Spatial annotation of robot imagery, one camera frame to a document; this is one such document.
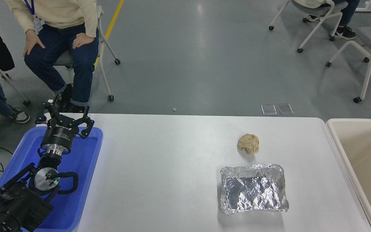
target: hand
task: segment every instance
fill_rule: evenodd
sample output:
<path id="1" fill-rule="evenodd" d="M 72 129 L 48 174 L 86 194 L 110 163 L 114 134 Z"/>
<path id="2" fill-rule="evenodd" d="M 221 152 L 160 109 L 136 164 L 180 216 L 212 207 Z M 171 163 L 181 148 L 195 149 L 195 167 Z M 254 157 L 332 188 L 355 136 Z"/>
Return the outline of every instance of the hand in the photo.
<path id="1" fill-rule="evenodd" d="M 25 49 L 24 53 L 22 54 L 23 57 L 25 57 L 25 54 L 29 55 L 32 48 L 34 48 L 35 44 L 39 44 L 42 48 L 45 48 L 43 43 L 40 40 L 40 37 L 38 37 L 37 33 L 33 29 L 28 29 L 25 32 L 27 36 L 27 41 L 25 43 Z"/>
<path id="2" fill-rule="evenodd" d="M 77 38 L 72 43 L 72 48 L 75 49 L 77 47 L 81 47 L 84 44 L 89 44 L 94 41 L 93 37 L 89 37 L 85 33 L 80 33 L 77 35 Z"/>

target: aluminum foil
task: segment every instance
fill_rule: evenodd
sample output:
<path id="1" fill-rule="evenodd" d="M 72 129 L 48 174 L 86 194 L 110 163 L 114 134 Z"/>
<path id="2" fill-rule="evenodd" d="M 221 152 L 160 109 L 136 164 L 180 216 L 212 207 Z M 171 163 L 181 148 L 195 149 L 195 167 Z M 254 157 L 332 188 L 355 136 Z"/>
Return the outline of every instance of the aluminum foil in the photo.
<path id="1" fill-rule="evenodd" d="M 225 214 L 248 210 L 287 212 L 284 171 L 277 164 L 223 167 L 221 208 Z"/>

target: crumpled paper ball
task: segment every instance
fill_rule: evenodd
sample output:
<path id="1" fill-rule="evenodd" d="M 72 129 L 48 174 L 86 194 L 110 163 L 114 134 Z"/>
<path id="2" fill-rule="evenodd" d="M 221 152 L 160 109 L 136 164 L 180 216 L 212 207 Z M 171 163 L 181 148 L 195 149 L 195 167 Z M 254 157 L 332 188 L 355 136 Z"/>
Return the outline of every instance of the crumpled paper ball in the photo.
<path id="1" fill-rule="evenodd" d="M 245 134 L 239 140 L 237 148 L 241 151 L 246 149 L 247 152 L 253 154 L 256 151 L 259 151 L 259 137 L 252 134 Z"/>

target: yellow floor line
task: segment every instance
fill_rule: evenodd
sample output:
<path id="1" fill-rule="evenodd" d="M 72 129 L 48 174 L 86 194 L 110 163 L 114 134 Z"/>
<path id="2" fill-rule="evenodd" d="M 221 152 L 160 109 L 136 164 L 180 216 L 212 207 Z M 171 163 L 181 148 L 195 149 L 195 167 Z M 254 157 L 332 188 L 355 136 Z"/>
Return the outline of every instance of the yellow floor line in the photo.
<path id="1" fill-rule="evenodd" d="M 124 3 L 124 0 L 119 0 L 119 4 L 118 4 L 118 6 L 117 6 L 117 8 L 116 8 L 116 10 L 114 12 L 114 15 L 112 16 L 111 22 L 109 23 L 109 27 L 107 28 L 107 32 L 104 35 L 104 37 L 106 38 L 106 40 L 109 38 L 109 35 L 111 34 L 112 28 L 114 27 L 114 24 L 115 24 L 115 20 L 118 17 L 119 11 L 121 10 L 121 7 L 122 7 L 122 4 L 123 3 Z M 100 58 L 98 57 L 97 60 L 95 61 L 94 67 L 97 67 L 97 64 L 98 64 L 99 59 Z"/>

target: white sink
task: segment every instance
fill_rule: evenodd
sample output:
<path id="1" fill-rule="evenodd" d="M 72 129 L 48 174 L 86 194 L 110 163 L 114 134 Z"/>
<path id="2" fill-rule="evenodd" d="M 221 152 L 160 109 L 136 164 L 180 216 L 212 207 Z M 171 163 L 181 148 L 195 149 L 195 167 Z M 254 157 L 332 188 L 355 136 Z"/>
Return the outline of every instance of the white sink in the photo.
<path id="1" fill-rule="evenodd" d="M 330 119 L 326 125 L 371 224 L 371 119 Z"/>

